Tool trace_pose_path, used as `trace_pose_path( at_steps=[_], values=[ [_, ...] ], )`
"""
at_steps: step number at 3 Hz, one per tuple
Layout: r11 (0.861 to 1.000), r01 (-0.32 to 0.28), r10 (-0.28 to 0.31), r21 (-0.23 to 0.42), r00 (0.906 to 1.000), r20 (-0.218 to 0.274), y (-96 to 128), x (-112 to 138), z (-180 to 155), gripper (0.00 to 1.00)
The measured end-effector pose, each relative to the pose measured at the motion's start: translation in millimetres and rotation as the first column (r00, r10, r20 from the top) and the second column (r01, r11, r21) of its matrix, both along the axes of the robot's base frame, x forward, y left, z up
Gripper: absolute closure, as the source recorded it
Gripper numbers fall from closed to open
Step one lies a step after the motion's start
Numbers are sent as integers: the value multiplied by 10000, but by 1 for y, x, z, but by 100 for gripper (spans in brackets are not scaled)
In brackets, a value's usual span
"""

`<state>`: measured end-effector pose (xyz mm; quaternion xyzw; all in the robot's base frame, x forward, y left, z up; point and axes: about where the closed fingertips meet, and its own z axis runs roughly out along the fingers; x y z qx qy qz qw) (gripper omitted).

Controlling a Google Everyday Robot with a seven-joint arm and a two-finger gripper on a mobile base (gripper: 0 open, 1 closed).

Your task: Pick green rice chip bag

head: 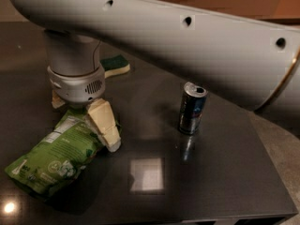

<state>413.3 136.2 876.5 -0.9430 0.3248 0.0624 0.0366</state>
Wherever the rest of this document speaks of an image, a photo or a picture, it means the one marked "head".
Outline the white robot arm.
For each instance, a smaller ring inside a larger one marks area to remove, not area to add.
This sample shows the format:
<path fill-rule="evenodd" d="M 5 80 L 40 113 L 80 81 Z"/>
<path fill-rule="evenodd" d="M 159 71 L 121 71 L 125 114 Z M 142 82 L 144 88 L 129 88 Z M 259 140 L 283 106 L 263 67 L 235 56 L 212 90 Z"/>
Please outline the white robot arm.
<path fill-rule="evenodd" d="M 300 30 L 158 0 L 10 0 L 30 22 L 100 39 L 300 134 Z"/>

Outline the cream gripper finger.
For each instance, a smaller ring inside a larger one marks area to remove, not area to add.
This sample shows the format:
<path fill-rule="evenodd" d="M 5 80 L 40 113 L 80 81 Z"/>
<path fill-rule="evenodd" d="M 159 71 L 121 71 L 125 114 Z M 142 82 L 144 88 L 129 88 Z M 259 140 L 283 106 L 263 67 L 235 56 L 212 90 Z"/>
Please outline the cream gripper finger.
<path fill-rule="evenodd" d="M 65 105 L 66 102 L 61 99 L 54 90 L 52 90 L 52 107 L 54 109 L 59 109 L 64 107 Z"/>
<path fill-rule="evenodd" d="M 110 152 L 120 148 L 121 137 L 108 101 L 100 98 L 89 104 L 84 121 Z"/>

